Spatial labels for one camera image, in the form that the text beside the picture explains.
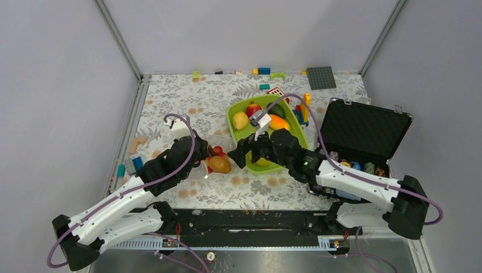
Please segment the clear zip top bag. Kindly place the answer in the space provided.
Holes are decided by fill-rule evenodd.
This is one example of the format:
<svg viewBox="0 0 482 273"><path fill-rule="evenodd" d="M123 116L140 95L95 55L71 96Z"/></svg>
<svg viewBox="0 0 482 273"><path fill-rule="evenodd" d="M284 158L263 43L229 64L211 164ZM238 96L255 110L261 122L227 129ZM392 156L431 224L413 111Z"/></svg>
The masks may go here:
<svg viewBox="0 0 482 273"><path fill-rule="evenodd" d="M227 176L235 176L242 173L237 164L227 156L234 150L235 145L231 138L221 135L205 135L208 142L208 157L200 161L200 165L193 168L189 179L217 179Z"/></svg>

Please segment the red strawberry bunch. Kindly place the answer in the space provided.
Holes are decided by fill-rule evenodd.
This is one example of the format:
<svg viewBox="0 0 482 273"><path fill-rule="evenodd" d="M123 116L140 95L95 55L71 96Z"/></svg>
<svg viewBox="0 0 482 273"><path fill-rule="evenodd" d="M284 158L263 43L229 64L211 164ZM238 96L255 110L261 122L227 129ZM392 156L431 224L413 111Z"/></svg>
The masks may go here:
<svg viewBox="0 0 482 273"><path fill-rule="evenodd" d="M223 151L221 146L213 147L211 145L208 145L207 149L208 149L209 156L204 160L204 162L207 167L207 173L211 174L213 173L213 170L209 167L209 160L214 156L220 156L224 159L227 159L227 154Z"/></svg>

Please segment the yellow green starfruit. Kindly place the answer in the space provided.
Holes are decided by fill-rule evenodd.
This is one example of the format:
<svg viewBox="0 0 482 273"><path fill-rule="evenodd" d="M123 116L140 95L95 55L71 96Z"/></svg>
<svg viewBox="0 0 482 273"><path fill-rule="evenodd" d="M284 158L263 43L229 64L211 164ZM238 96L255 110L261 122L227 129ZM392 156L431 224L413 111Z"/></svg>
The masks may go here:
<svg viewBox="0 0 482 273"><path fill-rule="evenodd" d="M271 162L267 159L260 158L255 164L261 167L267 167L271 165Z"/></svg>

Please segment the green plastic tray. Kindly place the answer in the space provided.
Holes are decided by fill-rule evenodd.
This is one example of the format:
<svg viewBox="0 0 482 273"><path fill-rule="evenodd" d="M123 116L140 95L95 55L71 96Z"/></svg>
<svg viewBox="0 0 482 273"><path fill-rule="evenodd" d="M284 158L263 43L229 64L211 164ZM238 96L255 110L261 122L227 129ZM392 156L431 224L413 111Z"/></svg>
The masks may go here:
<svg viewBox="0 0 482 273"><path fill-rule="evenodd" d="M268 104L276 102L285 114L283 120L284 123L289 126L289 132L291 133L291 135L298 139L299 144L303 148L309 148L305 133L300 124L298 123L297 116L293 112L291 112L289 104L285 100L280 101L279 98L280 97L278 95L266 94L239 101L232 104L228 108L228 126L236 146L238 145L239 141L241 141L242 139L246 139L251 135L257 134L258 139L260 139L261 132L259 131L259 126L253 126L250 122L245 126L245 128L238 130L234 125L235 114L238 112L244 113L248 106L250 106L251 104L258 104L261 107L261 113L263 114L263 116L261 117L261 122L264 125L263 129L266 133L271 135L275 131L275 129L271 128L270 125L266 123L268 119L268 112L266 111L266 109L268 107Z"/></svg>

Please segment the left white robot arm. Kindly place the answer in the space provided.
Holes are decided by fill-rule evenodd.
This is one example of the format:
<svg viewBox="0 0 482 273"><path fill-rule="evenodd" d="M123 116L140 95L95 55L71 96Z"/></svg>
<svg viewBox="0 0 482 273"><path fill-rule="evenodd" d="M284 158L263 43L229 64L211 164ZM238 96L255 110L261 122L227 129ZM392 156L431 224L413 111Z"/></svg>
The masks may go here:
<svg viewBox="0 0 482 273"><path fill-rule="evenodd" d="M50 268L67 266L73 272L82 270L119 242L157 230L164 234L174 231L177 220L166 202L140 216L125 216L176 187L208 156L207 141L192 129L189 119L170 116L172 119L166 124L176 134L171 148L147 161L126 184L91 208L75 216L61 214L53 219L57 241L48 254Z"/></svg>

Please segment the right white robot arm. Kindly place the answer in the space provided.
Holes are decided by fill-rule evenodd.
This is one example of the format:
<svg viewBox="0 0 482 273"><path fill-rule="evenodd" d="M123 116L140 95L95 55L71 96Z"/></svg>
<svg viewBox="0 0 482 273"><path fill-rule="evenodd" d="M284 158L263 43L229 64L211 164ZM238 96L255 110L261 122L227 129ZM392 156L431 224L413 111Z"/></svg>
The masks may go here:
<svg viewBox="0 0 482 273"><path fill-rule="evenodd" d="M360 202L344 201L326 218L326 227L333 234L359 226L387 226L407 239L420 239L422 235L429 201L415 177L406 175L397 180L348 168L303 148L286 129L251 134L228 152L240 168L247 165L247 154L251 154L252 162L264 158L285 167L292 178L307 184L314 193L329 187L360 197Z"/></svg>

